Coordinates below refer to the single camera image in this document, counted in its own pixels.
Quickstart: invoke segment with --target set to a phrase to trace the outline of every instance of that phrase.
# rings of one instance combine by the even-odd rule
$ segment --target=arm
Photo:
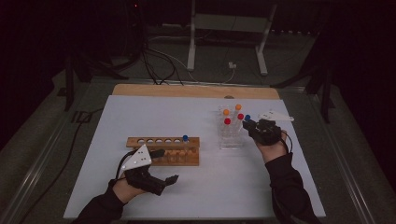
[[[284,131],[282,139],[286,141]],[[297,217],[308,223],[320,223],[313,212],[300,173],[291,166],[293,154],[280,141],[272,146],[263,146],[256,142],[256,146],[270,175],[276,217],[281,223],[295,223],[290,217]]]
[[[123,206],[135,196],[144,193],[128,185],[126,179],[112,179],[108,183],[106,192],[94,197],[81,211],[72,224],[107,224],[120,219]]]

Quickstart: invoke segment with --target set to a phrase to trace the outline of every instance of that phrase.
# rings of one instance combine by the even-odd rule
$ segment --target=gray floor
[[[262,77],[259,74],[253,49],[257,40],[260,40],[259,35],[231,41],[233,43],[229,43],[230,41],[225,37],[207,36],[205,42],[198,41],[195,71],[190,74],[182,65],[187,63],[188,38],[158,37],[149,42],[149,47],[180,60],[180,63],[176,60],[174,62],[185,85],[266,87],[296,75],[315,42],[314,37],[307,35],[270,34],[264,52],[269,75]],[[148,61],[160,77],[166,77],[172,71],[169,63],[164,60],[148,56]],[[233,71],[227,67],[228,62],[236,63],[231,80],[229,79]],[[56,88],[53,93],[45,99],[1,151],[0,174],[3,181],[0,184],[0,211],[2,216],[7,215],[14,220],[4,223],[16,223],[26,214],[27,209],[58,174],[78,130],[71,160],[63,174],[23,223],[70,222],[63,219],[64,209],[101,112],[95,113],[92,120],[81,125],[80,128],[77,123],[72,123],[70,120],[75,111],[94,111],[103,108],[107,96],[111,94],[117,83],[152,83],[145,66],[140,61],[121,74],[130,79],[118,81],[110,77],[97,76],[90,84],[76,83],[76,101],[70,112],[64,112],[65,99],[56,95],[58,90],[64,87],[64,73],[54,78]],[[170,80],[168,84],[179,85],[176,76],[171,77]],[[326,124],[318,115],[319,96],[306,95],[303,92],[306,81],[307,79],[301,80],[286,89],[279,90],[279,94],[290,114],[295,117],[293,125],[327,213],[322,221],[349,224],[394,223],[395,195],[339,91],[336,87],[332,87],[334,108],[330,109],[331,123]],[[34,164],[36,157],[40,155],[42,158],[48,158],[48,162],[40,164],[44,170],[32,170],[32,167],[36,167]],[[28,178],[31,182],[23,185],[22,180],[26,174],[30,177],[34,175],[35,178]],[[244,220],[172,223],[240,223],[242,221]],[[249,222],[262,223],[262,220]],[[272,218],[264,220],[264,223],[277,223],[277,221]]]

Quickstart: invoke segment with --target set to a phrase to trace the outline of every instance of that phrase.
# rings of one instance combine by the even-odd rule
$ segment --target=dark background
[[[262,1],[197,1],[210,13],[260,15],[252,8]],[[395,119],[396,6],[390,1],[279,1],[273,22],[282,31],[317,35],[304,69],[325,64],[341,90],[379,164],[396,189]],[[96,60],[134,52],[140,39],[131,27],[132,44],[125,51],[115,36],[117,26],[144,21],[187,25],[191,5],[185,0],[152,1],[3,1],[0,3],[0,148],[52,91],[51,78],[64,69],[70,44]]]

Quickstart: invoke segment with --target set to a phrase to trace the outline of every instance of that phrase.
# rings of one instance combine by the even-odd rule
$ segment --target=wooden test tube rack
[[[139,149],[144,144],[148,150],[165,150],[163,157],[153,159],[151,165],[199,165],[199,137],[189,137],[188,142],[183,142],[182,137],[129,137],[126,142],[126,146],[132,149]]]

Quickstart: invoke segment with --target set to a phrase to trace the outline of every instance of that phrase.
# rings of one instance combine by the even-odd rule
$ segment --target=black sleeve
[[[281,223],[296,223],[298,218],[307,223],[320,223],[304,189],[300,173],[291,166],[292,153],[265,163],[271,179],[273,208]]]
[[[110,180],[105,194],[94,197],[81,211],[72,224],[108,224],[112,220],[120,219],[123,203],[113,191],[115,180]]]

